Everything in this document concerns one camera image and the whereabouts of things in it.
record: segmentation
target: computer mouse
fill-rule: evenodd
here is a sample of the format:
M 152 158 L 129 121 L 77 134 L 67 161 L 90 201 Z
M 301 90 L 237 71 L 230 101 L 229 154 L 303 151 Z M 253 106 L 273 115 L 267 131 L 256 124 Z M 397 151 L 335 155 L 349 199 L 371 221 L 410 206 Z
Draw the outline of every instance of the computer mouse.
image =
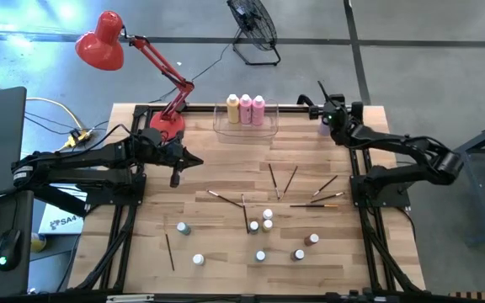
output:
M 0 237 L 0 270 L 9 271 L 16 268 L 20 261 L 20 230 L 5 231 Z

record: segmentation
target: gray floor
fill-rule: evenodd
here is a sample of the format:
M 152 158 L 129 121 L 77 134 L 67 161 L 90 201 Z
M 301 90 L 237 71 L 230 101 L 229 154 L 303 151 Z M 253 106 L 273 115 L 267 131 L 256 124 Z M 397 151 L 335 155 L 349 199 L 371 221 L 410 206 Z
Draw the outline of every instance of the gray floor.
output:
M 280 38 L 349 38 L 340 0 L 263 2 Z M 359 38 L 364 40 L 485 41 L 485 2 L 353 0 L 352 5 Z M 0 32 L 81 34 L 94 28 L 105 9 L 120 13 L 129 32 L 140 35 L 231 38 L 237 29 L 223 0 L 125 4 L 115 0 L 0 0 Z M 108 119 L 112 103 L 146 102 L 172 88 L 130 48 L 125 48 L 121 70 L 101 72 L 78 59 L 73 43 L 31 42 L 28 37 L 10 35 L 0 40 L 0 85 L 23 85 L 30 97 L 63 102 L 87 126 Z M 209 66 L 224 47 L 157 45 L 171 62 L 181 63 L 176 67 L 186 77 Z M 251 45 L 243 45 L 242 50 L 252 58 L 271 55 Z M 250 67 L 228 49 L 220 63 L 195 81 L 189 101 L 221 102 L 229 93 L 260 93 L 282 104 L 294 103 L 300 93 L 321 100 L 317 80 L 324 81 L 330 93 L 344 93 L 350 102 L 360 100 L 350 45 L 278 45 L 278 50 L 282 62 L 277 67 Z M 485 48 L 364 46 L 361 56 L 370 101 L 385 106 L 392 132 L 434 136 L 456 147 L 485 128 Z M 27 110 L 72 123 L 49 104 L 28 103 Z M 24 152 L 55 150 L 64 140 L 65 136 L 25 123 Z M 485 245 L 467 247 L 464 243 L 478 228 L 464 176 L 450 187 L 417 183 L 409 194 L 428 290 L 440 294 L 485 290 Z M 37 220 L 41 210 L 37 204 Z M 73 243 L 70 238 L 64 241 L 63 247 Z M 32 262 L 30 286 L 54 291 L 67 260 L 68 254 L 61 254 Z

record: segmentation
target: fan grille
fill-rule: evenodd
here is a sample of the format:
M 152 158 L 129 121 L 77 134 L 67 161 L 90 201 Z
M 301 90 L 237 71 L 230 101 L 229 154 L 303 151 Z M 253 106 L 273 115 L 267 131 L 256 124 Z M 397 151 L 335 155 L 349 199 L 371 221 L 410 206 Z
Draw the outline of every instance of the fan grille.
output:
M 241 31 L 262 51 L 276 45 L 276 29 L 272 19 L 259 0 L 228 0 L 227 5 Z

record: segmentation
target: wooden tabletop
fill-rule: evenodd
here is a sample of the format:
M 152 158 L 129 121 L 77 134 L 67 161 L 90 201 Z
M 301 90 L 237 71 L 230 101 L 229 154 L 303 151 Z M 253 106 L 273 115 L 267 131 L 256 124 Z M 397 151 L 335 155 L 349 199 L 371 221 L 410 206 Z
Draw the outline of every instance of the wooden tabletop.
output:
M 114 104 L 108 129 L 121 123 L 130 128 L 135 104 Z M 202 158 L 204 165 L 181 173 L 178 188 L 169 187 L 171 168 L 146 166 L 147 187 L 139 207 L 125 293 L 204 293 L 322 295 L 347 293 L 370 286 L 362 242 L 359 214 L 351 203 L 348 150 L 335 146 L 317 133 L 317 121 L 307 114 L 280 114 L 279 131 L 272 144 L 223 144 L 212 130 L 212 113 L 185 114 L 183 143 Z M 385 110 L 365 107 L 365 124 L 388 132 Z M 117 130 L 106 142 L 126 136 Z M 393 154 L 370 151 L 374 165 L 396 165 Z M 298 170 L 285 197 L 278 202 L 268 164 L 283 191 L 296 165 Z M 312 194 L 332 176 L 338 178 L 318 196 L 340 191 L 345 195 L 330 201 L 337 209 L 290 208 L 310 201 Z M 244 194 L 249 220 L 261 223 L 265 209 L 274 213 L 269 233 L 247 235 L 242 209 L 206 193 L 210 189 L 240 201 Z M 87 216 L 72 267 L 70 286 L 82 282 L 106 249 L 114 207 L 98 207 Z M 420 288 L 424 281 L 409 221 L 398 210 L 383 209 L 386 237 L 392 256 Z M 179 233 L 178 222 L 188 223 L 189 236 Z M 163 225 L 169 234 L 175 271 L 169 262 Z M 305 247 L 303 238 L 317 233 L 319 243 Z M 290 253 L 302 249 L 303 260 L 293 262 Z M 263 263 L 254 260 L 264 250 Z M 196 266 L 192 257 L 205 256 Z M 119 265 L 112 268 L 112 282 Z M 381 258 L 376 257 L 380 282 L 385 284 Z

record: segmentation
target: clear plastic container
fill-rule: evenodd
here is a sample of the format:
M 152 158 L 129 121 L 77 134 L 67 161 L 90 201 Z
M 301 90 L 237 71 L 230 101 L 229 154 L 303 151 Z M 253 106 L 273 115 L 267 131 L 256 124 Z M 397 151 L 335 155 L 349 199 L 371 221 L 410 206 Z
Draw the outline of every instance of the clear plastic container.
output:
M 269 145 L 278 132 L 278 119 L 278 103 L 274 100 L 267 100 L 262 125 L 230 123 L 226 104 L 215 104 L 213 130 L 221 143 Z

